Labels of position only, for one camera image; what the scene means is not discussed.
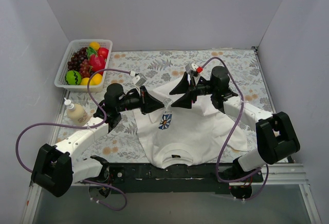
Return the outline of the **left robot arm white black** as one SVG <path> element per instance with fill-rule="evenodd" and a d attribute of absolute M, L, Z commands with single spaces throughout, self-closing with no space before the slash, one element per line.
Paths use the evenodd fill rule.
<path fill-rule="evenodd" d="M 93 117 L 78 131 L 56 145 L 43 145 L 32 170 L 31 180 L 55 197 L 64 195 L 73 183 L 83 180 L 106 182 L 109 162 L 100 156 L 76 159 L 96 140 L 110 133 L 120 122 L 121 113 L 138 109 L 149 114 L 164 104 L 152 97 L 144 86 L 124 93 L 120 84 L 107 87 L 104 99 Z"/>

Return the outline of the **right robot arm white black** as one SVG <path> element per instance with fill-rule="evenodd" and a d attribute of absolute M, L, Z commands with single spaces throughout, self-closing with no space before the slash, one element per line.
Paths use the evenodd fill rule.
<path fill-rule="evenodd" d="M 229 87 L 232 78 L 223 66 L 215 66 L 209 80 L 200 76 L 201 71 L 202 68 L 198 67 L 184 73 L 169 93 L 181 95 L 172 107 L 191 109 L 199 96 L 209 95 L 215 109 L 234 116 L 237 122 L 247 124 L 257 136 L 256 149 L 234 159 L 232 167 L 219 173 L 222 182 L 243 180 L 261 167 L 275 164 L 300 150 L 300 143 L 288 114 L 273 114 L 246 103 L 241 93 L 236 94 Z"/>

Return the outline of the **small round brooch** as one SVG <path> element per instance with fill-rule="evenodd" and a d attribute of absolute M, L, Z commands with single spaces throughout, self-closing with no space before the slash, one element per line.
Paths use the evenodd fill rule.
<path fill-rule="evenodd" d="M 170 111 L 171 110 L 171 105 L 173 103 L 173 100 L 170 98 L 166 98 L 163 101 L 165 111 Z"/>

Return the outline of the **white t-shirt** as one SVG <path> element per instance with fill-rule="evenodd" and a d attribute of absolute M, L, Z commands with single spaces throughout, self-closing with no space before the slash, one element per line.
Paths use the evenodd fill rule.
<path fill-rule="evenodd" d="M 133 113 L 146 157 L 161 169 L 217 158 L 234 125 L 213 107 L 209 96 L 198 97 L 191 109 L 169 106 L 146 115 L 138 109 Z"/>

